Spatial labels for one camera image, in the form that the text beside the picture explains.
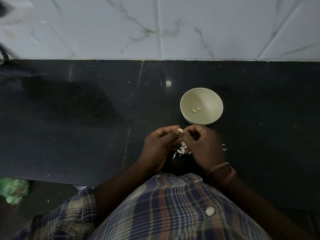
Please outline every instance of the white bowl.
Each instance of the white bowl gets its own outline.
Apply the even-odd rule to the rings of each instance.
[[[192,109],[196,108],[201,110],[192,112]],[[223,103],[214,91],[207,88],[193,88],[182,96],[180,109],[189,123],[209,125],[222,115]]]

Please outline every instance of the bracelet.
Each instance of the bracelet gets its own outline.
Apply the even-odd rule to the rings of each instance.
[[[223,167],[224,165],[228,165],[230,167],[230,164],[228,162],[219,164],[219,165],[213,167],[212,169],[210,169],[208,176],[210,176],[210,174],[212,174],[215,170]],[[233,179],[233,177],[236,175],[236,171],[232,167],[230,167],[230,168],[231,168],[230,174],[218,185],[218,187],[221,189],[226,187],[228,185],[228,183],[231,181],[231,179]]]

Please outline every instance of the white wall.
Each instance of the white wall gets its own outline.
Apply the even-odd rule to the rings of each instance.
[[[19,58],[320,61],[320,0],[4,1]]]

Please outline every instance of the white button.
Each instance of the white button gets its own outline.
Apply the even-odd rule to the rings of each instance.
[[[213,207],[208,207],[205,210],[205,213],[207,214],[207,216],[212,216],[213,214],[215,214],[216,210]]]

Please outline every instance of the left hand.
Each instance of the left hand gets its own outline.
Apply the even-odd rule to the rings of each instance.
[[[159,173],[168,153],[182,142],[179,128],[178,125],[162,127],[148,135],[137,163],[154,174]]]

